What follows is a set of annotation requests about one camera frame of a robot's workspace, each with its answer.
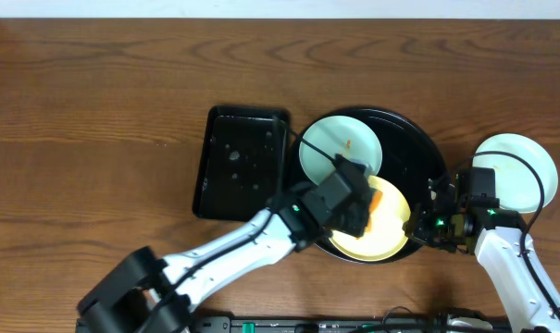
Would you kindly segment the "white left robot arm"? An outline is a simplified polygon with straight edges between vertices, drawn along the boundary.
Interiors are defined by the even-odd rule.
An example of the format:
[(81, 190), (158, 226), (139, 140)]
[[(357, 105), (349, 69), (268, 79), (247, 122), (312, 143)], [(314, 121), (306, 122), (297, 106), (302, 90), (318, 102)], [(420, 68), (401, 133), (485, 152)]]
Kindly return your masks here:
[(275, 265), (332, 231), (360, 237), (374, 190), (370, 167), (342, 156), (320, 184), (279, 191), (242, 227), (193, 250), (157, 258), (149, 247), (126, 256), (78, 303), (92, 332), (182, 332), (209, 296), (262, 266)]

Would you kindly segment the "yellow plate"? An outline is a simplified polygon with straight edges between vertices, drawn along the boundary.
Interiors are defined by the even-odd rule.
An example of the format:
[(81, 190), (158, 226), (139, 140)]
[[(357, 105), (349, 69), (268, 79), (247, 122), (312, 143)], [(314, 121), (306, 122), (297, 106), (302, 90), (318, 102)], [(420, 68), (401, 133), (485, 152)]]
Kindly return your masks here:
[(383, 192), (372, 231), (364, 231), (364, 235), (358, 238), (334, 231), (330, 242), (339, 252), (355, 260), (376, 262), (390, 258), (404, 248), (407, 237), (403, 225), (411, 211), (403, 194), (388, 180), (369, 176), (368, 184), (372, 190)]

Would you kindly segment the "orange green sponge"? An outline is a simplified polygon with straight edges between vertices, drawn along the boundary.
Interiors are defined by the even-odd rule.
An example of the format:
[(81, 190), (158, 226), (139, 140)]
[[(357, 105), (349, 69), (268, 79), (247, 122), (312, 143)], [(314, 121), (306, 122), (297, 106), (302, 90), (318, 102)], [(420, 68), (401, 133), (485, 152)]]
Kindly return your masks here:
[(374, 220), (375, 220), (374, 215), (377, 212), (377, 210), (380, 208), (380, 202), (382, 200), (382, 197), (383, 197), (382, 191), (374, 190), (372, 192), (372, 198), (368, 207), (368, 222), (365, 227), (365, 233), (369, 233), (373, 229)]

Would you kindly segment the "light green plate with stain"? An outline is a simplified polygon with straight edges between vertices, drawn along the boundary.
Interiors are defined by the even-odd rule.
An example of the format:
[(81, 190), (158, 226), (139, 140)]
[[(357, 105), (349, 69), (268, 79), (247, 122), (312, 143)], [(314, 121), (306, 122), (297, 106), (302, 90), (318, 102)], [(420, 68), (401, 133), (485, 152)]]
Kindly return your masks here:
[[(348, 116), (323, 117), (303, 134), (305, 141), (330, 157), (342, 154), (370, 164), (376, 176), (382, 165), (382, 147), (378, 136), (361, 120)], [(335, 169), (331, 161), (305, 143), (299, 147), (298, 157), (305, 175), (315, 184), (322, 182)]]

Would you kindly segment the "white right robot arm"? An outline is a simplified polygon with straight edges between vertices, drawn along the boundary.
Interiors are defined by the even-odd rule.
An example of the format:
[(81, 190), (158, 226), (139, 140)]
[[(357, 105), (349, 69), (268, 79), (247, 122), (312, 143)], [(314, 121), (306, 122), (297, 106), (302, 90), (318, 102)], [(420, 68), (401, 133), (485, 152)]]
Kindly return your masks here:
[(560, 294), (535, 252), (531, 224), (522, 217), (538, 217), (544, 187), (462, 173), (432, 179), (428, 189), (431, 203), (413, 209), (405, 235), (427, 247), (475, 256), (515, 332), (560, 332)]

